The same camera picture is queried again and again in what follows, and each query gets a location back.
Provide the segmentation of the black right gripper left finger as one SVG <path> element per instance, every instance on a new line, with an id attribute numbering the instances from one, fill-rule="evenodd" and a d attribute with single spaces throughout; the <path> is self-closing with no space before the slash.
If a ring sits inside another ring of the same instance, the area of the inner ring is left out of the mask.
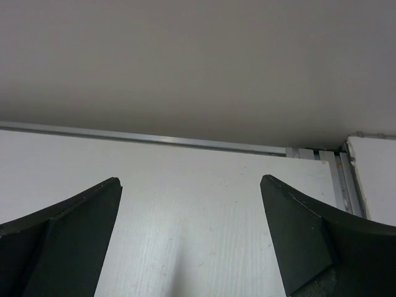
<path id="1" fill-rule="evenodd" d="M 1 296 L 94 296 L 122 190 L 109 178 L 1 224 Z"/>

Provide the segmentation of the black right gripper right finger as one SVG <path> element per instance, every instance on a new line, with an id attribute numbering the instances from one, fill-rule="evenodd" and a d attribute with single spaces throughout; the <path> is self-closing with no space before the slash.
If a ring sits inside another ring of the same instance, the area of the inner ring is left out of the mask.
<path id="1" fill-rule="evenodd" d="M 395 296 L 395 227 L 357 217 L 272 175 L 260 182 L 287 296 Z"/>

